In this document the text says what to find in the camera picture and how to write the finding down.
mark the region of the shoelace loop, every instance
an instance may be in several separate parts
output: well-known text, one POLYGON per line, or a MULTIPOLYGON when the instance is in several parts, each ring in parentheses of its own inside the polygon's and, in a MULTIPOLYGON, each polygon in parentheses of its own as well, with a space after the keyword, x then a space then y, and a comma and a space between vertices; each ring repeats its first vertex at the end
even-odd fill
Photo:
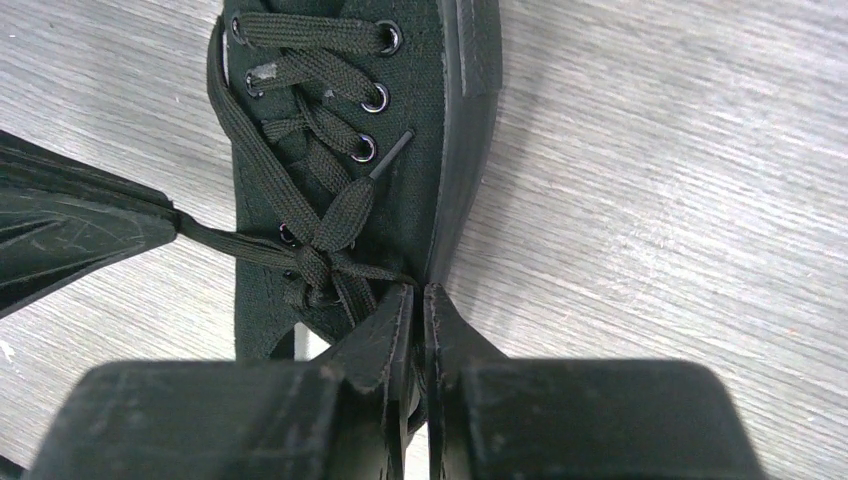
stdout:
MULTIPOLYGON (((293 272, 284 301, 298 308, 340 302, 352 328, 376 309, 376 299, 368 280, 401 281, 415 285, 412 278, 398 271, 356 263, 349 251, 349 246, 356 241, 371 213, 375 181, 414 134, 412 131, 404 133, 368 176, 351 180, 328 147, 351 156, 363 153, 376 156, 376 147, 371 152, 357 151, 365 134, 354 131, 335 114, 310 101, 296 84, 317 78, 351 101, 369 106, 380 102, 379 106, 385 109, 380 86, 325 49, 383 55, 387 49, 396 50, 401 38, 400 30, 394 24, 381 25, 354 19, 273 13, 245 13, 234 17, 230 25, 237 41, 254 47, 285 49, 277 62, 251 70, 254 75, 252 86, 260 91, 295 87, 299 114, 293 118, 264 122, 257 129, 230 92, 224 77, 223 25, 223 20, 219 19, 209 43, 207 91, 210 102, 222 128, 243 159, 243 171, 249 176, 251 185, 265 197, 276 216, 284 219, 298 246, 286 245, 279 237, 262 238, 202 227, 183 212, 180 212, 180 230, 201 243, 242 260, 293 272), (321 218, 269 146, 269 143, 303 130, 315 134, 309 144, 306 163, 321 184, 335 195, 321 218), (335 295, 329 294, 331 287, 335 295)), ((385 98, 387 101, 388 89, 385 90, 385 98)))

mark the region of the shoelace end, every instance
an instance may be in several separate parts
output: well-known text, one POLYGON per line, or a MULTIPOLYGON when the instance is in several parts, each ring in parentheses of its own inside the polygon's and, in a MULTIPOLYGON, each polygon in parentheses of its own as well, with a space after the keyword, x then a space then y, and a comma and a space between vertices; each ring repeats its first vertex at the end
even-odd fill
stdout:
POLYGON ((368 174, 373 180, 377 180, 383 171, 392 163, 392 160, 397 157, 397 155, 403 150, 403 147, 409 143, 410 140, 415 136, 415 132, 412 130, 407 130, 400 136, 398 141, 394 144, 394 146, 386 153, 386 155, 380 160, 380 163, 374 167, 374 170, 371 170, 371 173, 368 174))

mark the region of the eyelet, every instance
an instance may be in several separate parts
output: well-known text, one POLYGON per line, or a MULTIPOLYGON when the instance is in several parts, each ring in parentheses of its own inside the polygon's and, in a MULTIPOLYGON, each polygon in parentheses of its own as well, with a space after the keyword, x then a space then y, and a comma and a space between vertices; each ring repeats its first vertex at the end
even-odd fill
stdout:
POLYGON ((376 105, 365 102, 359 104, 368 113, 380 113, 389 106, 389 89, 382 83, 375 83, 374 86, 380 92, 380 101, 376 105))
POLYGON ((233 39, 239 45, 247 45, 247 38, 245 38, 244 34, 241 32, 241 25, 238 21, 238 13, 233 15, 232 20, 230 20, 230 30, 233 33, 233 39))
POLYGON ((253 74, 252 73, 247 72, 244 75, 244 85, 245 85, 245 87, 247 87, 247 94, 250 95, 251 98, 260 99, 260 98, 265 96, 265 92, 263 92, 262 90, 259 90, 258 88, 256 88, 256 86, 253 85, 253 74))
POLYGON ((353 154, 350 158, 354 159, 359 163, 368 163, 371 160, 374 160, 374 157, 377 156, 377 143, 374 142, 374 139, 364 133, 359 134, 359 138, 362 139, 363 151, 362 155, 353 154))
POLYGON ((280 240, 287 244, 292 244, 297 240, 294 238, 294 234, 291 233, 291 230, 286 227, 285 223, 280 224, 280 240))
POLYGON ((386 36, 386 48, 380 50, 380 55, 388 57, 394 55, 403 43, 403 34, 400 32, 400 27, 397 23, 391 20, 380 20, 376 25, 382 28, 386 36))

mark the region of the gray wooden floor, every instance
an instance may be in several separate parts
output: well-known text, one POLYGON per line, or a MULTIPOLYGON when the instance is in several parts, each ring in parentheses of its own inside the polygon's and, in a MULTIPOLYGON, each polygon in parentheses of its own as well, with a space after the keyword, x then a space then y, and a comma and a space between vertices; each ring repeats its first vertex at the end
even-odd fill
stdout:
MULTIPOLYGON (((0 126, 232 227, 217 2, 0 0, 0 126)), ((501 0, 506 88, 450 290, 511 355, 678 357, 769 472, 848 475, 848 4, 501 0)), ((231 358, 233 262, 178 241, 0 321, 0 452, 88 368, 231 358)), ((410 453, 424 478, 426 444, 410 453)))

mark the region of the black plastic object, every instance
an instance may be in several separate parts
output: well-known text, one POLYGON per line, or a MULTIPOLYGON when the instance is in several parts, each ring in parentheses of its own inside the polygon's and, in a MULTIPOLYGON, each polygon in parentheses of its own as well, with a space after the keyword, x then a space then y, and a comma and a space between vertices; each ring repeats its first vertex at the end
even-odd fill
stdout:
POLYGON ((19 480, 24 469, 6 457, 0 456, 0 480, 19 480))
POLYGON ((412 288, 311 362, 122 362, 89 372, 26 477, 403 478, 412 288))
MULTIPOLYGON (((310 362, 90 372, 30 479, 403 478, 412 287, 310 362)), ((433 480, 763 480, 718 379, 687 362, 511 360, 424 292, 433 480)))
POLYGON ((172 241, 164 194, 0 132, 0 317, 172 241))
POLYGON ((444 289, 424 297, 431 479, 765 478, 706 368, 505 359, 444 289))

